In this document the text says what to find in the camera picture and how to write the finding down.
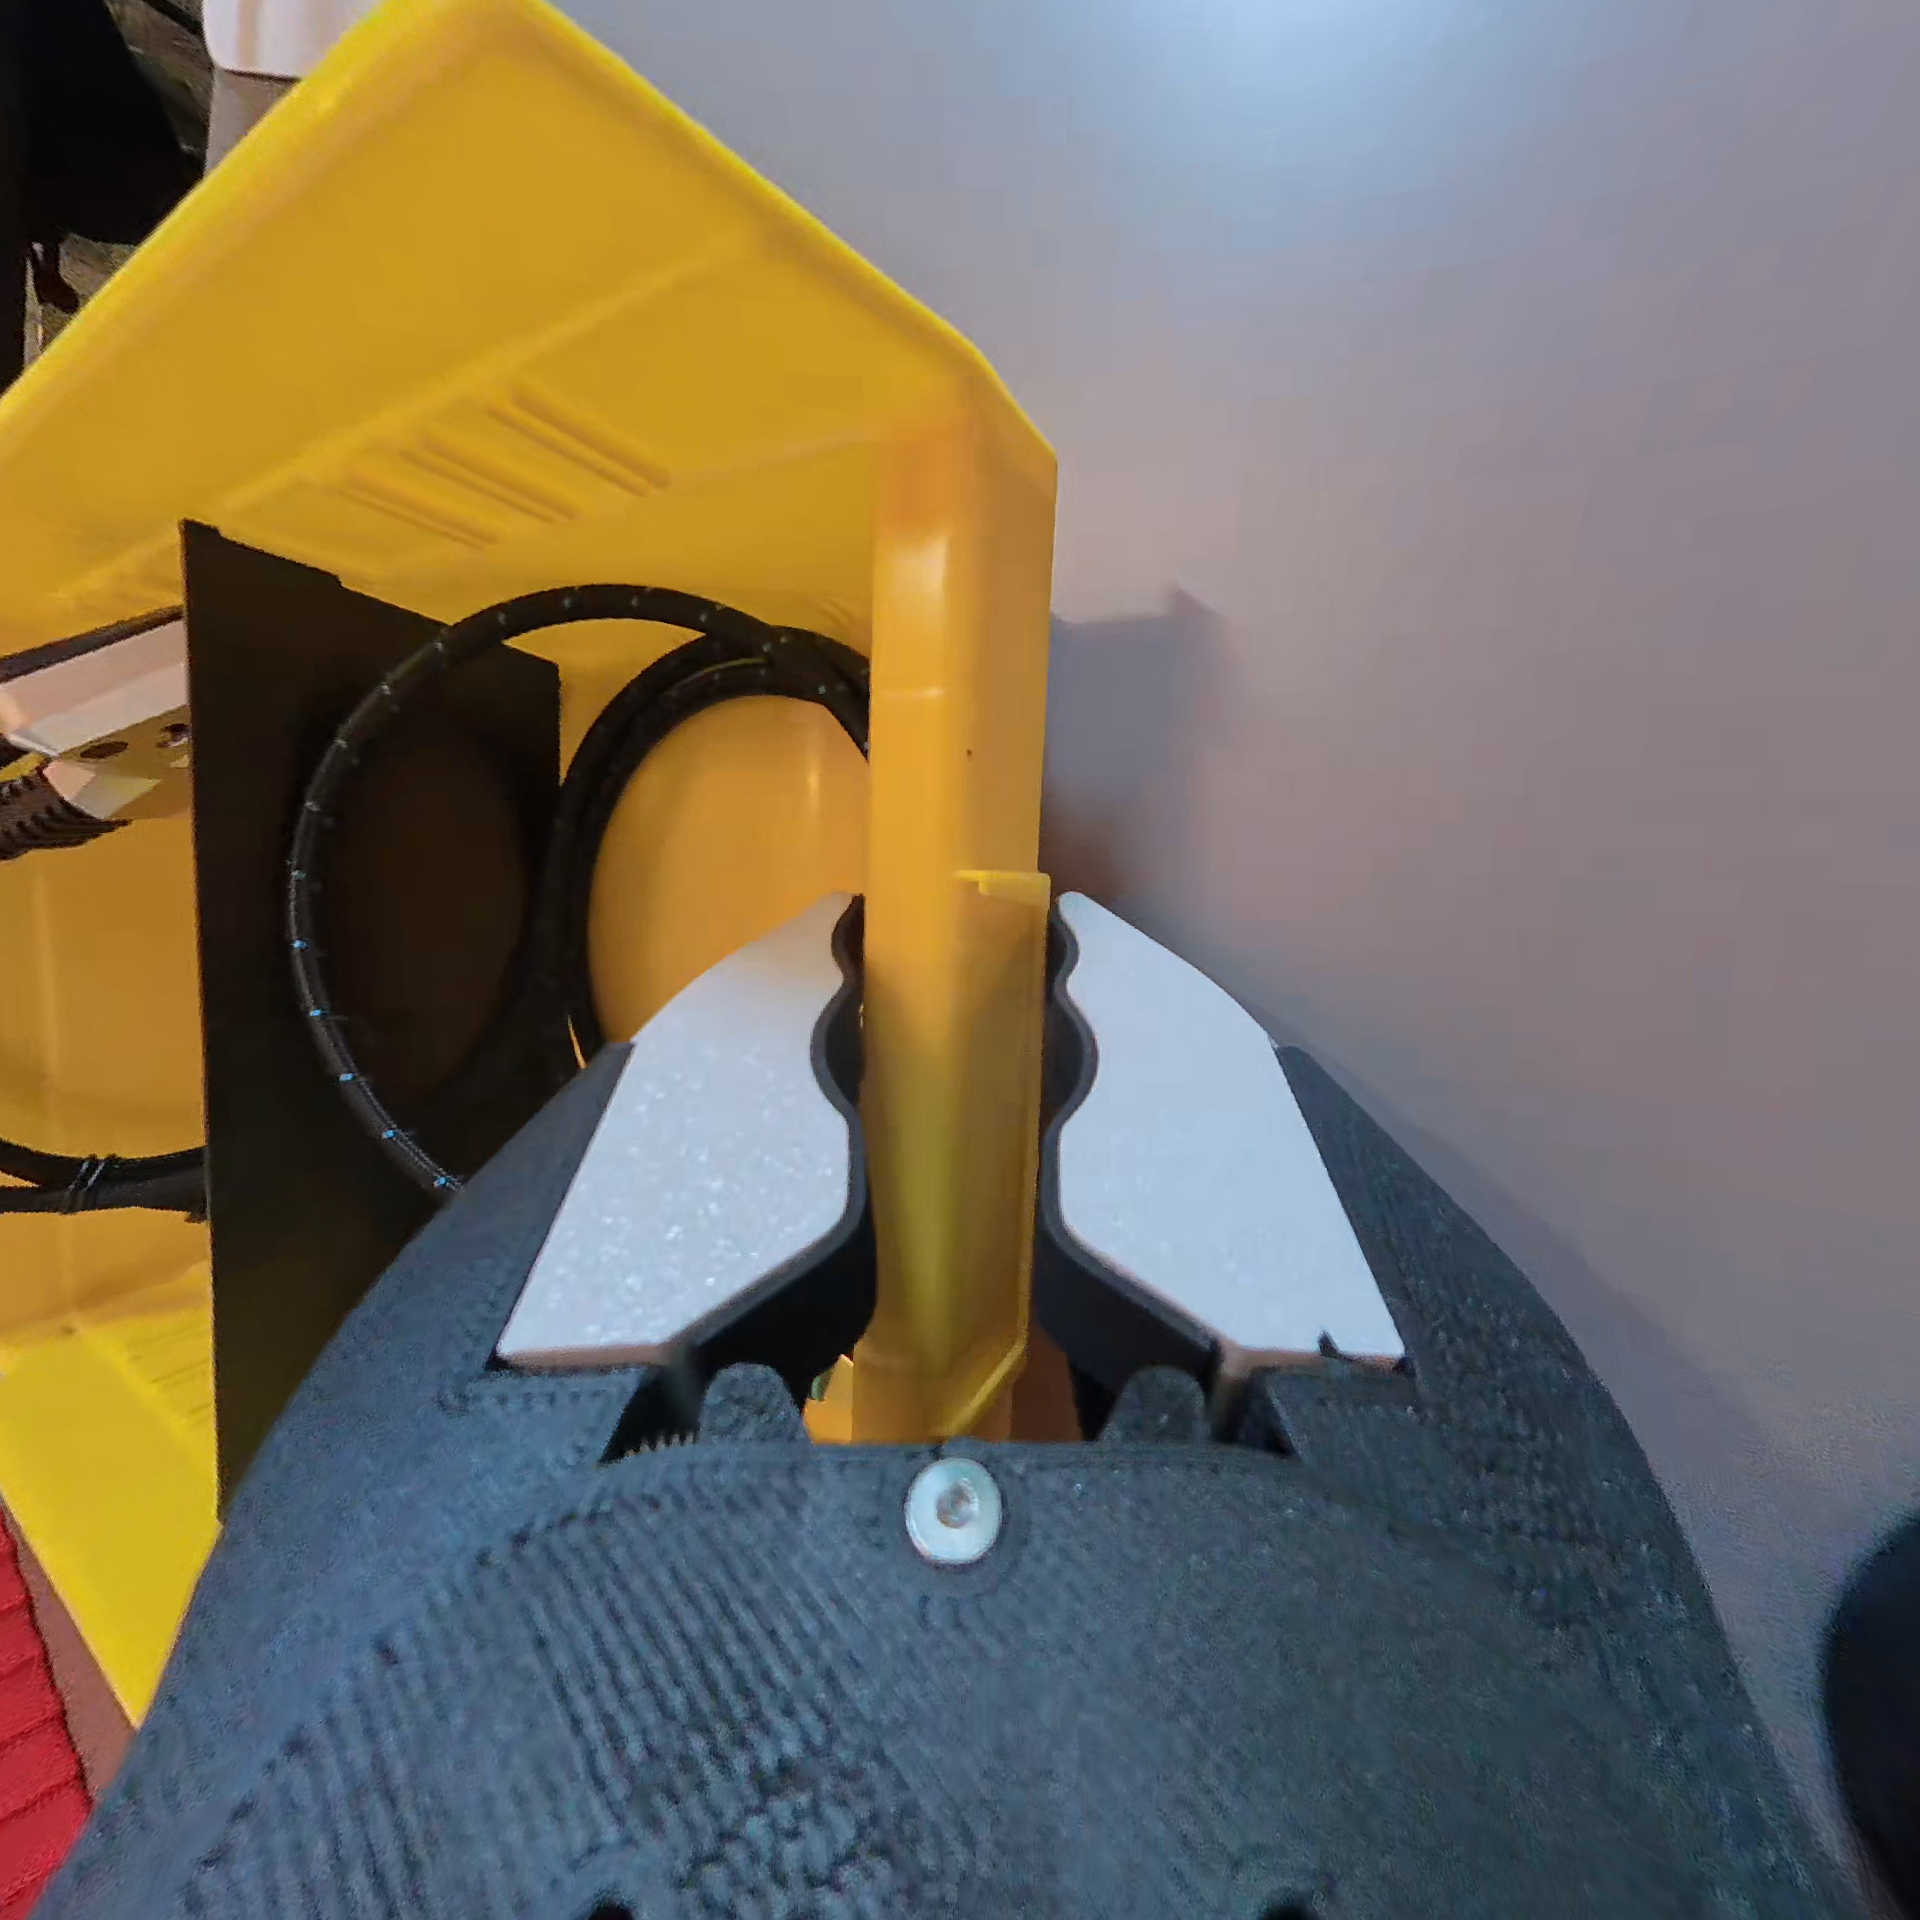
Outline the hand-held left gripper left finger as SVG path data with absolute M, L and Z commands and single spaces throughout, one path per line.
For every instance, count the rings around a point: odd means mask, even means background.
M 694 977 L 623 1044 L 496 1357 L 804 1397 L 872 1316 L 856 1116 L 862 900 L 824 893 Z

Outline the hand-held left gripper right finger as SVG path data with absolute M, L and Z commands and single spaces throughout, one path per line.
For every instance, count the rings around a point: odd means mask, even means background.
M 1043 1081 L 1039 1326 L 1087 1389 L 1407 1369 L 1277 1044 L 1084 893 L 1050 915 Z

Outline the yellow plastic bin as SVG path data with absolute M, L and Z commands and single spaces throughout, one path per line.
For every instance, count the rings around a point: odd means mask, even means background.
M 326 743 L 285 870 L 307 1036 L 434 1217 L 504 1146 L 454 1174 L 396 1119 L 317 916 L 410 701 L 502 649 L 560 673 L 512 994 L 556 1084 L 535 1117 L 694 977 L 856 897 L 877 1310 L 824 1434 L 947 1438 L 1026 1343 L 1053 510 L 981 353 L 563 11 L 381 4 L 5 398 L 5 657 L 186 619 L 186 522 L 437 622 Z M 76 1161 L 5 1174 L 48 1194 L 5 1219 L 5 1508 L 141 1723 L 238 1503 L 195 783 L 5 865 L 5 1132 Z

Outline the silver multiport hub adapter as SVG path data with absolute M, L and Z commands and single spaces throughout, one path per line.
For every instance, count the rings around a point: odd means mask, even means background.
M 3 660 L 5 745 L 90 828 L 192 809 L 186 612 L 162 607 Z

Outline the red plastic bin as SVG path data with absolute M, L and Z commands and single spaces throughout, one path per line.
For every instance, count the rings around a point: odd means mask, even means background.
M 28 1918 L 92 1813 L 24 1563 L 3 1524 L 3 1918 Z

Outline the dark rounded object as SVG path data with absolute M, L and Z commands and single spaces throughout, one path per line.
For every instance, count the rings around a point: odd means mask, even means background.
M 1846 1574 L 1819 1708 L 1846 1821 L 1895 1913 L 1917 1916 L 1917 1514 Z

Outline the black bin divider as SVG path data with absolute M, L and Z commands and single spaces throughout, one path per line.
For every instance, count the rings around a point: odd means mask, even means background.
M 181 526 L 218 1508 L 347 1313 L 437 1212 L 350 1116 L 285 938 L 300 803 L 347 714 L 437 622 Z M 464 1178 L 556 1084 L 512 1006 L 560 794 L 563 682 L 516 649 L 407 705 L 326 833 L 330 1004 L 375 1092 Z

